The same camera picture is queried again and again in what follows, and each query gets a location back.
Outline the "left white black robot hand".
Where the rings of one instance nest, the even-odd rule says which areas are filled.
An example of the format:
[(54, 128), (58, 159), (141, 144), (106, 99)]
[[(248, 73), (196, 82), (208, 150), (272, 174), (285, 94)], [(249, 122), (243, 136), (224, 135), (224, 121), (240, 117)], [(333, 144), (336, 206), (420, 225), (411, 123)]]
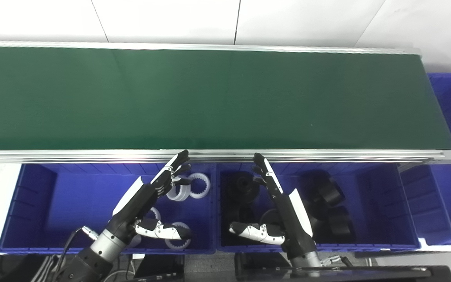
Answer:
[(168, 194), (176, 184), (190, 184), (187, 178), (179, 177), (180, 173), (190, 170), (190, 164), (186, 164), (189, 159), (188, 150), (173, 156), (150, 182), (143, 183), (124, 207), (113, 215), (106, 230), (129, 244), (135, 236), (134, 223), (154, 207), (159, 197)]

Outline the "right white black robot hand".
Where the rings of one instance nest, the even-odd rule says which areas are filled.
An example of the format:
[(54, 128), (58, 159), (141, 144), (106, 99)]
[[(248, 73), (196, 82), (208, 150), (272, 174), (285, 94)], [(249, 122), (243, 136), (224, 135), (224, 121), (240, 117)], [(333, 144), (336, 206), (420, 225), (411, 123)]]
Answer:
[(279, 245), (293, 267), (322, 266), (305, 206), (295, 188), (286, 193), (267, 158), (256, 152), (254, 181), (265, 186), (280, 216), (280, 225), (231, 222), (229, 232), (263, 244)]

